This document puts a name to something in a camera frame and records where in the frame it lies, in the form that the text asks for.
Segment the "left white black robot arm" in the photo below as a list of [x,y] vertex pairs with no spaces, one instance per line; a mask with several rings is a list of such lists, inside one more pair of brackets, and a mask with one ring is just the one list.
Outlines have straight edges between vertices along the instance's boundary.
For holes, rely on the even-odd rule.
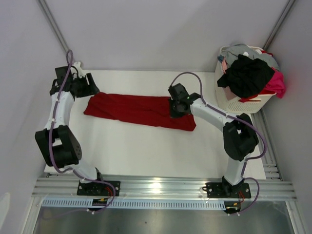
[[80,74],[76,66],[58,67],[55,72],[50,115],[44,129],[35,133],[36,143],[47,166],[59,174],[73,172],[93,195],[101,195],[105,190],[102,176],[82,160],[81,145],[69,127],[75,100],[98,94],[99,88],[90,73]]

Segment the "red t shirt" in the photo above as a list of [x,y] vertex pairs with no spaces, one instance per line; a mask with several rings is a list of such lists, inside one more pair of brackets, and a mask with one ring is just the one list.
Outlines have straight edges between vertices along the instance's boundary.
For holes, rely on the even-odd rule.
[[192,132],[192,115],[170,117],[168,97],[107,94],[100,92],[89,99],[85,115],[122,122]]

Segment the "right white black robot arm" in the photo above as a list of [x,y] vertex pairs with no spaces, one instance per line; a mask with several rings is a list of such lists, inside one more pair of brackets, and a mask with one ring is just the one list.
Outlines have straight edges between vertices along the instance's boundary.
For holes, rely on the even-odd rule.
[[229,160],[222,177],[221,189],[225,196],[235,196],[244,183],[246,160],[259,144],[251,119],[247,114],[228,116],[219,108],[208,106],[200,94],[188,94],[180,83],[169,86],[168,91],[171,96],[168,100],[170,117],[193,115],[213,125],[223,134],[223,146]]

